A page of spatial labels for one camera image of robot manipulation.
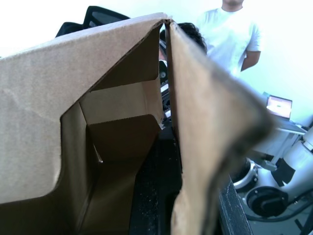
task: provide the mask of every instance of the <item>black office chair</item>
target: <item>black office chair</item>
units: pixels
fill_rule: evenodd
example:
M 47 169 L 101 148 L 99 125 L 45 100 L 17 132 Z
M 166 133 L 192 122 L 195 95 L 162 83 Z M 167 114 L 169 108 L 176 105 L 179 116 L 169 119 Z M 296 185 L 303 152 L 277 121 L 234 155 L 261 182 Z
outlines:
M 127 19 L 129 19 L 128 16 L 124 16 L 117 12 L 99 6 L 89 6 L 83 23 L 83 29 L 97 27 Z
M 83 29 L 97 27 L 105 24 L 110 24 L 117 21 L 127 20 L 129 17 L 119 14 L 117 12 L 99 7 L 89 6 L 85 15 L 84 23 L 77 24 L 72 22 L 65 22 L 61 26 L 56 37 L 77 32 Z

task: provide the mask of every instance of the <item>cardboard box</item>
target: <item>cardboard box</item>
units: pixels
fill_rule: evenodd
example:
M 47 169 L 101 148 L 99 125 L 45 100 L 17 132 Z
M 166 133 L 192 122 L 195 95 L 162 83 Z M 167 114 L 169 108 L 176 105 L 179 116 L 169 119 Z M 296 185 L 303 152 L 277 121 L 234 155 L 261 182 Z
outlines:
M 170 18 L 153 14 L 0 60 L 0 234 L 128 234 L 135 176 L 163 118 L 164 23 L 184 182 L 173 234 L 214 221 L 219 182 L 236 163 L 227 153 L 251 147 L 270 121 Z

